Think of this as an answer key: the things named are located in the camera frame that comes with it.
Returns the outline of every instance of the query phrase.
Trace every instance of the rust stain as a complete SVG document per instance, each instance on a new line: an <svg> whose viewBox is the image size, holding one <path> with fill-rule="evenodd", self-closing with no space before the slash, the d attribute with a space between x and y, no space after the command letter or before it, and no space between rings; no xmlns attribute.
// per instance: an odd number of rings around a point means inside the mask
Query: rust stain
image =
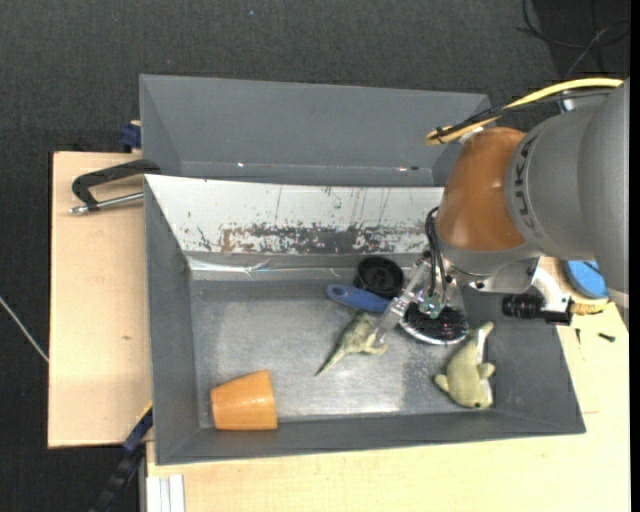
<svg viewBox="0 0 640 512"><path fill-rule="evenodd" d="M220 226L218 245L222 252L260 254L392 253L398 244L403 250L422 249L425 241L421 235L421 224L383 227L360 223L342 228L316 223L275 226L263 222L249 226Z"/></svg>

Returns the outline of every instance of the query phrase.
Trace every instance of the wooden table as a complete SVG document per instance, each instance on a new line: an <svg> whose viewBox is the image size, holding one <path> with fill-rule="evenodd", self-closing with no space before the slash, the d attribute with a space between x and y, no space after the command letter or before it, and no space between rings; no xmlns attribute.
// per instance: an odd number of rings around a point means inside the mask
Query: wooden table
<svg viewBox="0 0 640 512"><path fill-rule="evenodd" d="M151 398L141 204L68 213L80 204L75 176L136 158L54 156L52 449L121 443ZM556 262L544 264L567 286ZM189 512L630 510L628 332L611 307L558 333L586 434L178 466L156 466L149 440L146 472L182 474Z"/></svg>

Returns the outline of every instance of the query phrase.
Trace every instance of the yellow cable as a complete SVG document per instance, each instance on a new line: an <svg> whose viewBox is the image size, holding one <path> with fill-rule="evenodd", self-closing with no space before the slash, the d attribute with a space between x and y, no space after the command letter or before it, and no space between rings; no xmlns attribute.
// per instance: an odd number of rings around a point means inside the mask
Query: yellow cable
<svg viewBox="0 0 640 512"><path fill-rule="evenodd" d="M552 96L553 94L558 94L563 91L580 89L582 87L618 87L622 85L622 83L623 80L619 80L616 78L581 78L578 80L569 80L568 82L561 82L559 84L550 85L549 87L545 87L544 89L540 89L539 91L523 96L522 98L507 104L504 107L504 110L508 110L509 108L517 107L519 105L526 105L527 103L532 103L534 101L538 101L539 99L545 98L547 96ZM424 138L425 144L427 146L436 146L438 144L453 142L454 140L462 137L465 133L469 133L470 131L484 126L485 124L489 124L492 121L499 119L501 116L502 114L492 117L491 119L479 121L441 137L438 137L439 129L431 130ZM441 130L448 130L449 128L451 128L451 126L447 126L445 128L442 128Z"/></svg>

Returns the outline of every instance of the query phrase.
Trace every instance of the metal clamp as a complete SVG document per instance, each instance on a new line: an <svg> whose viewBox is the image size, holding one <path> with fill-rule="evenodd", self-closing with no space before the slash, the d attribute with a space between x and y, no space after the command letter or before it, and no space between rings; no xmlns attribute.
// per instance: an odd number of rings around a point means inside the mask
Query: metal clamp
<svg viewBox="0 0 640 512"><path fill-rule="evenodd" d="M116 165L114 167L78 176L73 181L71 190L84 203L84 205L70 208L69 212L75 214L95 212L108 206L115 206L129 201L142 199L142 192L138 192L135 194L116 197L114 199L98 201L89 191L92 187L135 176L136 174L161 174L161 171L156 164L149 160L135 160L126 164Z"/></svg>

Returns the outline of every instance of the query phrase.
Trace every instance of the toy dinosaur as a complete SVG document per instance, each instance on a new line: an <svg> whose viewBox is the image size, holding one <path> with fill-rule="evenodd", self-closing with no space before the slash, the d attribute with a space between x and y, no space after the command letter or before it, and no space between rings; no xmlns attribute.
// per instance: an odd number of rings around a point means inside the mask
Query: toy dinosaur
<svg viewBox="0 0 640 512"><path fill-rule="evenodd" d="M366 352L379 356L386 350L387 345L376 345L373 319L366 312L359 311L342 331L335 348L316 375L331 368L347 354Z"/></svg>

